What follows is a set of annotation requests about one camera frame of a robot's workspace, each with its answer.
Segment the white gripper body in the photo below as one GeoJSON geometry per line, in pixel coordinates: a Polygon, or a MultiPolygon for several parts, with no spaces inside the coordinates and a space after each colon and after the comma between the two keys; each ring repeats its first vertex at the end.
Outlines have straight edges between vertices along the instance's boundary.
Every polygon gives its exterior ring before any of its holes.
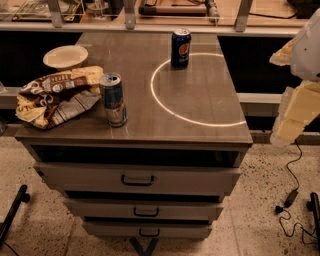
{"type": "Polygon", "coordinates": [[[320,80],[320,8],[294,38],[291,73],[303,80],[320,80]]]}

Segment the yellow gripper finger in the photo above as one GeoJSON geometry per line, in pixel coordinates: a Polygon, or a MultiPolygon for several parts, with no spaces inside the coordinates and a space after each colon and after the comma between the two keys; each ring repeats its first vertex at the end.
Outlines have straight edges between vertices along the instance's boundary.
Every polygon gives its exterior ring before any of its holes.
{"type": "Polygon", "coordinates": [[[303,80],[282,94],[278,116],[272,128],[273,145],[290,145],[320,115],[320,83],[303,80]]]}
{"type": "Polygon", "coordinates": [[[290,40],[281,49],[273,53],[269,59],[269,62],[277,66],[289,65],[293,43],[294,40],[290,40]]]}

